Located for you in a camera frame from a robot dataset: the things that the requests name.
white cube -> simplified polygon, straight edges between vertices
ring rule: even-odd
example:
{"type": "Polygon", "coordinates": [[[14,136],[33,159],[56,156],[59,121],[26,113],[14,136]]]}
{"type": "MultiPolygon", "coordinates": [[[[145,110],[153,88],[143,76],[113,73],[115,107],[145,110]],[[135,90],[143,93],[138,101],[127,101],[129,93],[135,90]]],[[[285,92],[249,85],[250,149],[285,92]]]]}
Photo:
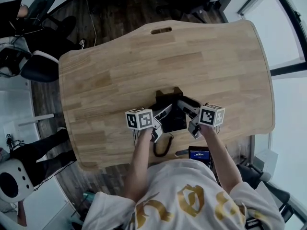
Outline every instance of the white cube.
{"type": "Polygon", "coordinates": [[[130,129],[142,130],[154,126],[151,109],[132,109],[126,112],[127,126],[130,129]]]}
{"type": "Polygon", "coordinates": [[[225,108],[217,105],[204,105],[200,110],[199,123],[210,127],[217,127],[224,121],[225,108]]]}

black device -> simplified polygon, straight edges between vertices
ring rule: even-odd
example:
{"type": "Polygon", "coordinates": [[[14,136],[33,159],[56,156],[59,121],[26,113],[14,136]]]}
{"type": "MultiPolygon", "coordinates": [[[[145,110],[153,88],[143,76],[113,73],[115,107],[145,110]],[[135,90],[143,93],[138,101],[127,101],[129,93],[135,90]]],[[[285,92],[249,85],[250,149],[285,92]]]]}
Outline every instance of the black device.
{"type": "Polygon", "coordinates": [[[213,160],[208,147],[189,147],[189,158],[206,164],[210,170],[213,169],[213,160]]]}
{"type": "Polygon", "coordinates": [[[170,113],[165,114],[165,117],[159,118],[162,124],[163,133],[168,133],[176,130],[187,128],[186,115],[177,106],[177,101],[183,97],[183,92],[179,87],[174,88],[174,92],[164,94],[162,91],[156,92],[156,103],[149,107],[149,109],[160,110],[172,104],[170,113]]]}

wooden floor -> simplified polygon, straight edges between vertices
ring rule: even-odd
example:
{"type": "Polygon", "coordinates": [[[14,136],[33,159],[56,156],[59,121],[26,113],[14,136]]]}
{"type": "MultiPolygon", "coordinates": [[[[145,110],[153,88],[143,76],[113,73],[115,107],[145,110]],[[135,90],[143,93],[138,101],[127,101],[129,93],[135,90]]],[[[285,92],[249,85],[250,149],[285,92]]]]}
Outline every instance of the wooden floor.
{"type": "MultiPolygon", "coordinates": [[[[155,12],[156,6],[163,4],[165,4],[163,0],[127,0],[126,4],[120,7],[114,5],[95,7],[96,13],[92,17],[97,33],[96,45],[118,38],[146,23],[171,19],[167,11],[162,14],[155,12]]],[[[86,0],[71,1],[56,11],[53,17],[62,20],[70,15],[76,17],[77,25],[68,39],[78,43],[82,38],[85,38],[85,47],[93,46],[95,35],[86,0]]],[[[223,23],[218,11],[204,12],[202,16],[208,23],[223,23]]],[[[199,22],[190,15],[184,15],[182,20],[199,22]]],[[[48,20],[44,22],[44,26],[56,28],[55,24],[48,20]]],[[[52,83],[32,82],[32,96],[35,115],[55,114],[55,118],[38,123],[41,138],[52,135],[58,127],[65,126],[59,95],[59,81],[52,83]]],[[[240,155],[249,156],[250,137],[228,144],[227,148],[235,161],[239,162],[240,155]]],[[[70,149],[72,147],[68,141],[54,148],[47,156],[53,158],[70,149]]],[[[123,186],[123,176],[125,176],[127,169],[128,164],[123,164],[107,167],[101,171],[85,172],[79,168],[77,163],[74,163],[58,174],[57,179],[69,200],[77,207],[83,199],[83,192],[87,190],[119,195],[123,186]]],[[[82,204],[78,211],[81,212],[85,208],[88,208],[88,205],[82,204]]]]}

gold graphic print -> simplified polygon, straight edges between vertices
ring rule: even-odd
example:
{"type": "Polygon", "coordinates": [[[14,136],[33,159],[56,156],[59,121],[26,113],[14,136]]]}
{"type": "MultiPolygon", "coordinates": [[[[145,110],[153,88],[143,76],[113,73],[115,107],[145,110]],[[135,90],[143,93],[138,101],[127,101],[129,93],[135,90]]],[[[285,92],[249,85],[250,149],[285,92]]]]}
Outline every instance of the gold graphic print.
{"type": "Polygon", "coordinates": [[[137,222],[138,222],[138,229],[141,228],[145,224],[146,217],[148,217],[148,215],[146,215],[145,212],[144,212],[145,206],[152,206],[152,207],[156,208],[159,212],[160,219],[163,220],[163,221],[169,222],[171,220],[171,218],[174,217],[174,215],[172,213],[167,211],[167,209],[165,208],[165,206],[161,202],[152,199],[155,196],[157,196],[158,194],[159,193],[149,197],[148,199],[142,201],[141,203],[139,203],[136,206],[136,219],[137,219],[137,222]]]}
{"type": "Polygon", "coordinates": [[[249,209],[249,211],[251,213],[254,213],[254,218],[260,220],[263,223],[265,223],[269,227],[269,229],[273,229],[270,221],[268,220],[268,218],[264,214],[260,213],[259,211],[255,210],[255,209],[249,209]]]}
{"type": "Polygon", "coordinates": [[[240,211],[240,208],[234,203],[233,200],[230,201],[231,203],[231,209],[229,214],[224,210],[224,204],[226,204],[229,199],[224,196],[224,192],[219,192],[216,195],[216,200],[218,205],[215,207],[215,216],[219,220],[223,220],[226,217],[233,216],[235,214],[238,214],[240,216],[240,223],[244,225],[245,223],[245,216],[240,211]]]}
{"type": "Polygon", "coordinates": [[[189,215],[196,217],[198,213],[200,213],[202,207],[205,204],[205,199],[204,199],[204,194],[203,194],[203,188],[196,185],[195,187],[190,186],[187,184],[184,188],[182,188],[180,191],[177,192],[177,197],[179,201],[180,208],[188,213],[189,215]],[[186,201],[183,191],[184,190],[189,190],[191,193],[188,195],[189,203],[186,201]],[[196,202],[196,196],[199,201],[199,209],[196,210],[193,208],[193,205],[196,202]]]}

shoe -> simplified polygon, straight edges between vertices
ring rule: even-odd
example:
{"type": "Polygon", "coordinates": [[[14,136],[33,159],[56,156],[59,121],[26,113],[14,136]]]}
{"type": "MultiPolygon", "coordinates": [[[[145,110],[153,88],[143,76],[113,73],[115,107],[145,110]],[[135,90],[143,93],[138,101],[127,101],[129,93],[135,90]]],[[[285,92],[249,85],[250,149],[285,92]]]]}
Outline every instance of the shoe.
{"type": "Polygon", "coordinates": [[[57,132],[59,132],[61,129],[67,130],[67,128],[65,128],[65,127],[59,127],[59,128],[57,129],[57,132]]]}
{"type": "Polygon", "coordinates": [[[81,39],[81,41],[79,42],[79,45],[81,46],[81,49],[84,49],[85,47],[85,39],[81,39]]]}

